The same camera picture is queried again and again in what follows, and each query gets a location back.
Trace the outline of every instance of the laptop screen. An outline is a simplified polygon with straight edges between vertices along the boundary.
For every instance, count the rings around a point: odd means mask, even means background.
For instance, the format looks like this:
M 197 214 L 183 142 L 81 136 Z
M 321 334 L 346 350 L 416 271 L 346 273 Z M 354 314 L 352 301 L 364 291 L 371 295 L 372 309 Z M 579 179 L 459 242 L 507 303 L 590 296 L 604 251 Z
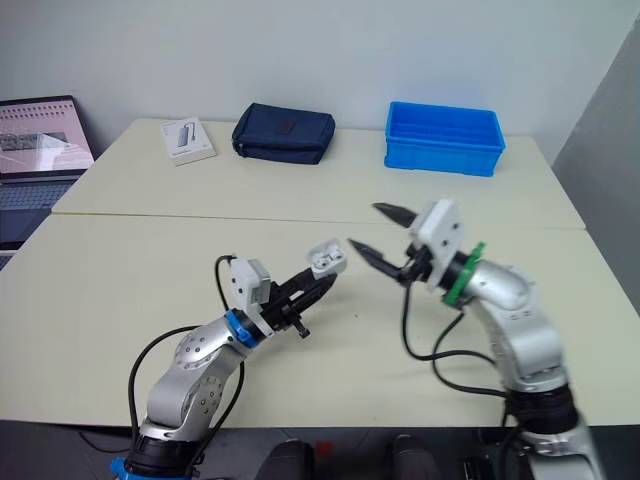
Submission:
M 73 97 L 0 102 L 2 178 L 82 172 L 93 161 Z

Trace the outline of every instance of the white box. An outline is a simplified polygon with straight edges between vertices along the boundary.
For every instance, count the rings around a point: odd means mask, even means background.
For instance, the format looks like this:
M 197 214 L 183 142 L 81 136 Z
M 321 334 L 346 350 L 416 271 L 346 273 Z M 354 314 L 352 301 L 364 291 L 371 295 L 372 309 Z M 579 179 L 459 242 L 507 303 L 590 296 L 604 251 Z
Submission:
M 167 153 L 176 166 L 216 155 L 198 117 L 163 123 L 160 129 Z

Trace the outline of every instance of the zipper pouch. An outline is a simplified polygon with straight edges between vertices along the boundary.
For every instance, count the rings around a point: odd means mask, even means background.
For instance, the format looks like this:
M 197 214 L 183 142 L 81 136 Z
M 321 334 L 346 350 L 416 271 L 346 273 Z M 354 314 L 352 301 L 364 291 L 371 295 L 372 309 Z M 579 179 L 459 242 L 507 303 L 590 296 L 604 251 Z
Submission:
M 315 165 L 335 126 L 328 113 L 253 103 L 233 130 L 233 149 L 243 157 Z

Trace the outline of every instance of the black cable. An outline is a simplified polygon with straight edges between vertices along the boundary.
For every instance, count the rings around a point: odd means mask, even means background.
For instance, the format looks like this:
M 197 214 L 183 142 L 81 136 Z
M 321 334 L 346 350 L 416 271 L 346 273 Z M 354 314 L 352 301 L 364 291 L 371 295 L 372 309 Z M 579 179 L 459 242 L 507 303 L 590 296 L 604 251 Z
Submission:
M 216 264 L 214 268 L 215 275 L 216 275 L 216 287 L 218 287 L 218 295 L 220 295 L 220 300 L 222 301 L 222 306 L 224 307 L 225 312 L 229 311 L 229 304 L 227 303 L 227 299 L 225 298 L 224 293 L 222 292 L 222 284 L 220 283 L 220 264 L 225 260 L 229 262 L 234 258 L 236 258 L 235 255 L 222 255 L 216 259 Z
M 127 388 L 127 397 L 129 400 L 129 417 L 131 418 L 131 449 L 135 447 L 136 440 L 138 439 L 138 435 L 140 432 L 140 427 L 138 426 L 138 413 L 136 412 L 136 399 L 135 399 L 135 384 L 136 384 L 136 375 L 138 373 L 138 369 L 140 368 L 140 364 L 144 357 L 151 351 L 153 347 L 155 347 L 158 343 L 160 343 L 165 338 L 168 338 L 172 335 L 182 332 L 188 332 L 189 330 L 193 330 L 194 328 L 198 328 L 198 325 L 191 325 L 188 327 L 180 327 L 175 328 L 173 330 L 169 330 L 168 332 L 163 333 L 159 337 L 154 338 L 151 343 L 149 343 L 144 350 L 140 352 L 138 358 L 133 363 L 131 367 L 131 373 L 129 373 L 129 383 Z
M 78 432 L 78 435 L 84 441 L 84 443 L 86 443 L 87 445 L 89 445 L 91 448 L 93 448 L 94 450 L 96 450 L 98 452 L 102 452 L 102 453 L 123 453 L 123 452 L 128 452 L 129 451 L 128 448 L 121 448 L 121 449 L 117 449 L 117 450 L 111 450 L 109 448 L 100 448 L 95 443 L 93 443 L 91 440 L 89 440 L 84 433 Z
M 209 443 L 211 442 L 211 440 L 213 440 L 213 437 L 215 437 L 215 435 L 218 433 L 218 430 L 220 430 L 220 427 L 222 427 L 222 424 L 231 413 L 231 410 L 233 410 L 233 407 L 235 406 L 236 402 L 238 401 L 238 397 L 240 396 L 240 392 L 242 391 L 242 385 L 244 384 L 244 375 L 245 375 L 245 366 L 244 366 L 244 362 L 242 362 L 240 363 L 240 375 L 238 376 L 238 385 L 236 386 L 236 391 L 233 392 L 233 397 L 231 397 L 231 401 L 229 402 L 229 405 L 227 406 L 222 416 L 218 419 L 216 424 L 213 426 L 213 428 L 209 429 L 209 431 L 207 432 L 207 435 L 200 442 L 200 446 L 198 447 L 198 450 L 194 454 L 193 458 L 191 459 L 191 463 L 189 464 L 189 468 L 187 469 L 187 471 L 190 471 L 194 465 L 200 463 L 200 458 L 202 457 L 204 451 L 209 446 Z
M 408 336 L 409 336 L 408 317 L 409 317 L 410 303 L 411 303 L 411 284 L 407 285 L 405 289 L 404 301 L 402 304 L 402 343 L 404 345 L 405 350 L 411 357 L 421 362 L 431 362 L 433 360 L 438 360 L 440 358 L 462 355 L 462 356 L 481 358 L 489 362 L 491 365 L 495 367 L 496 362 L 492 358 L 480 352 L 474 352 L 473 350 L 447 350 L 446 352 L 432 353 L 431 355 L 418 355 L 413 350 L 411 350 L 411 347 L 409 346 L 409 340 L 408 340 Z
M 435 355 L 436 353 L 438 353 L 438 347 L 440 346 L 444 338 L 449 334 L 451 330 L 455 328 L 456 325 L 458 325 L 462 321 L 463 318 L 464 318 L 464 312 L 460 312 L 458 316 L 453 320 L 453 322 L 451 322 L 447 326 L 447 328 L 445 328 L 442 331 L 442 333 L 436 340 L 436 343 L 433 345 L 432 355 Z M 442 376 L 442 374 L 440 373 L 440 370 L 438 370 L 437 361 L 435 359 L 431 362 L 431 368 L 433 369 L 433 373 L 435 373 L 436 377 L 438 377 L 438 380 L 444 383 L 447 387 L 453 388 L 454 390 L 457 390 L 459 392 L 473 393 L 475 395 L 490 395 L 493 397 L 507 398 L 507 394 L 500 390 L 495 390 L 493 388 L 467 387 L 466 385 L 459 385 L 450 380 L 447 380 Z
M 500 442 L 500 447 L 498 447 L 498 478 L 497 480 L 507 480 L 507 453 L 509 452 L 509 448 L 511 444 L 516 439 L 518 434 L 520 433 L 519 427 L 513 427 L 507 436 L 504 437 L 502 442 Z

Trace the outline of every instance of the robotic arm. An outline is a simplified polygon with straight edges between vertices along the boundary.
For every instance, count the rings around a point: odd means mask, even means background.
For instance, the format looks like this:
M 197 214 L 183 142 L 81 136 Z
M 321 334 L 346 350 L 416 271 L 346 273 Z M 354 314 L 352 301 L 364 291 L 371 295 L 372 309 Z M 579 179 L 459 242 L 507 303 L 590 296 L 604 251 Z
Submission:
M 531 453 L 534 478 L 604 480 L 589 429 L 573 403 L 560 338 L 538 307 L 534 282 L 513 267 L 481 259 L 484 244 L 470 255 L 460 252 L 463 224 L 450 200 L 431 203 L 417 215 L 384 203 L 374 207 L 409 229 L 409 262 L 396 267 L 373 248 L 351 243 L 400 284 L 439 287 L 446 304 L 468 305 L 480 319 L 506 389 L 507 412 Z
M 169 370 L 151 389 L 134 448 L 126 460 L 112 462 L 117 478 L 191 478 L 210 440 L 209 424 L 229 376 L 275 332 L 294 326 L 302 338 L 308 336 L 302 312 L 320 300 L 346 268 L 336 240 L 315 247 L 307 259 L 311 267 L 282 285 L 271 281 L 258 260 L 230 260 L 240 308 L 180 341 Z

